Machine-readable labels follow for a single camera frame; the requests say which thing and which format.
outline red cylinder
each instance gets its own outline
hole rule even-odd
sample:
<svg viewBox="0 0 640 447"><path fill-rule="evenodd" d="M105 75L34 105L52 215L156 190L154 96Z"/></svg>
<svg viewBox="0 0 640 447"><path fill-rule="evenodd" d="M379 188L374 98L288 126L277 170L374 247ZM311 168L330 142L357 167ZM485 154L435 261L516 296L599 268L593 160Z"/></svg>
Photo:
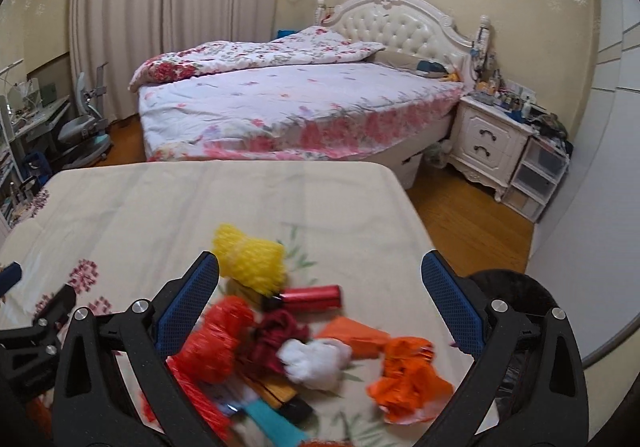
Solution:
<svg viewBox="0 0 640 447"><path fill-rule="evenodd" d="M336 310L342 308L342 292L337 285L289 288L262 300L264 311L277 308L284 308L292 313Z"/></svg>

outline white storage box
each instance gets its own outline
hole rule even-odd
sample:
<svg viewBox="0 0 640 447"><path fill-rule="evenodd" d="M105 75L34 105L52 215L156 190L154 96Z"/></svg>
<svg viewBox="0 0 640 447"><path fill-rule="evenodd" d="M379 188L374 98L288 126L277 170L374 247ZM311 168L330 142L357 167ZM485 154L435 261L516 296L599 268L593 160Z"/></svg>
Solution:
<svg viewBox="0 0 640 447"><path fill-rule="evenodd" d="M411 158L407 158L399 165L391 167L396 174L402 188L407 190L414 186L415 177L418 174L418 168L422 161L422 153L414 154Z"/></svg>

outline yellow bubble wrap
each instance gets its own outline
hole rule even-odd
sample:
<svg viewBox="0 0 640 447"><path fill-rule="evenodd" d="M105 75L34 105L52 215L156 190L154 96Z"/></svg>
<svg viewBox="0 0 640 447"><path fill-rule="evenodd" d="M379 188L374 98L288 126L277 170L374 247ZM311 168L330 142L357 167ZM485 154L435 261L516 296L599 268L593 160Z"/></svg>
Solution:
<svg viewBox="0 0 640 447"><path fill-rule="evenodd" d="M223 223L213 238L220 275L266 296L279 292L285 282L284 247L280 243L247 236Z"/></svg>

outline metal screw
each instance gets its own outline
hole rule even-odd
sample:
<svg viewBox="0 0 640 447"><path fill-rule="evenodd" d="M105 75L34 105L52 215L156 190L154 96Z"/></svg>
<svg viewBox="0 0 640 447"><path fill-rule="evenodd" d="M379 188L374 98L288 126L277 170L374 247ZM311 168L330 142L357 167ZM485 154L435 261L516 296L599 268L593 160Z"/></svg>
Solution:
<svg viewBox="0 0 640 447"><path fill-rule="evenodd" d="M131 306L133 313L144 313L149 309L149 301L145 301L144 299L140 299L139 301L135 301Z"/></svg>
<svg viewBox="0 0 640 447"><path fill-rule="evenodd" d="M74 313L74 319L76 321L81 321L86 319L87 315L89 315L89 308L78 308L76 313Z"/></svg>
<svg viewBox="0 0 640 447"><path fill-rule="evenodd" d="M551 315L553 315L556 319L561 321L562 319L566 319L566 313L562 308L553 308L551 310Z"/></svg>
<svg viewBox="0 0 640 447"><path fill-rule="evenodd" d="M509 309L509 305L505 301L496 299L491 302L491 308L500 313L505 313Z"/></svg>

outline bed headboard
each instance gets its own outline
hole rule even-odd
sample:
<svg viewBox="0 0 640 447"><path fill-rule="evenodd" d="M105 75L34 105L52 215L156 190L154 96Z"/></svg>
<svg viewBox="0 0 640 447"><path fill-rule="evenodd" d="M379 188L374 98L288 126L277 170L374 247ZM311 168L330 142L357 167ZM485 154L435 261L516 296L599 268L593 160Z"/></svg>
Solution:
<svg viewBox="0 0 640 447"><path fill-rule="evenodd" d="M325 2L319 0L319 11L323 8ZM402 53L450 62L462 73L465 84L475 82L470 54L474 42L456 31L452 17L424 0L348 0L335 6L321 23L351 40L380 42ZM489 18L482 16L476 43L482 58L489 32Z"/></svg>

